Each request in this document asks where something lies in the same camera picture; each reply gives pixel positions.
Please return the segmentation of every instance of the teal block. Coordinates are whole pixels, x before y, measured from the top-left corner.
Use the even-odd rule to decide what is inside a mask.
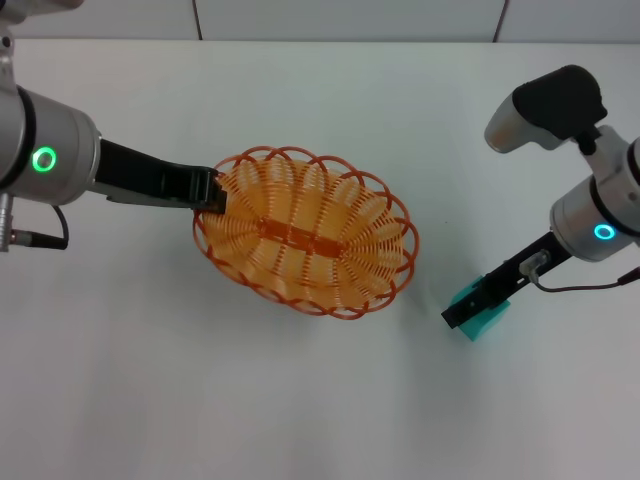
[[[469,285],[467,288],[465,288],[460,293],[458,293],[455,297],[453,297],[453,300],[451,300],[451,305],[459,302],[464,297],[466,297],[469,293],[471,293],[475,288],[475,285],[480,280],[482,280],[482,277],[476,278],[471,285]],[[504,314],[504,311],[507,308],[509,308],[509,305],[511,305],[511,303],[508,300],[506,300],[502,302],[500,305],[498,305],[496,308],[492,308],[491,310],[484,310],[483,312],[480,312],[475,317],[464,322],[458,328],[462,330],[462,333],[464,333],[467,337],[469,337],[469,340],[471,340],[472,342],[475,342],[480,335],[482,335],[484,332],[489,330],[491,327],[493,327],[496,323],[500,321],[500,319]]]

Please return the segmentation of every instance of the green led ring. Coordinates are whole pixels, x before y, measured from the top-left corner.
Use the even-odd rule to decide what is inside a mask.
[[[51,162],[46,167],[43,167],[42,165],[40,165],[40,157],[42,157],[42,155],[49,155],[49,157],[51,157]],[[40,147],[38,150],[34,152],[31,159],[31,164],[33,165],[33,169],[36,172],[46,173],[56,165],[57,159],[58,159],[58,156],[56,155],[56,151],[53,148]]]

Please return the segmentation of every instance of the woven basket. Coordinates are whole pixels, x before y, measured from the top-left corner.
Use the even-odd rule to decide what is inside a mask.
[[[296,147],[252,148],[216,168],[227,210],[196,211],[194,238],[232,280],[310,315],[355,320],[413,277],[418,232],[374,175]]]

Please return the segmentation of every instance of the white table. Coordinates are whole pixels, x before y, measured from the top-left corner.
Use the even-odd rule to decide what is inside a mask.
[[[86,194],[71,245],[0,257],[0,471],[47,480],[540,480],[640,475],[637,286],[527,288],[471,343],[440,312],[548,229],[588,169],[572,146],[492,152],[515,87],[576,63],[640,134],[640,47],[21,41],[23,86],[106,138],[212,165],[259,144],[339,155],[409,207],[409,291],[356,322],[229,282],[191,215]],[[55,232],[18,202],[19,228]],[[547,285],[607,282],[635,248]]]

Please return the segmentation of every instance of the oval basket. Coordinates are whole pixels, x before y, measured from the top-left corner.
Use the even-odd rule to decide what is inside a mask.
[[[195,211],[193,233],[232,280],[344,320],[381,310],[411,281],[418,231],[376,176],[297,147],[252,148],[216,168],[226,213]]]

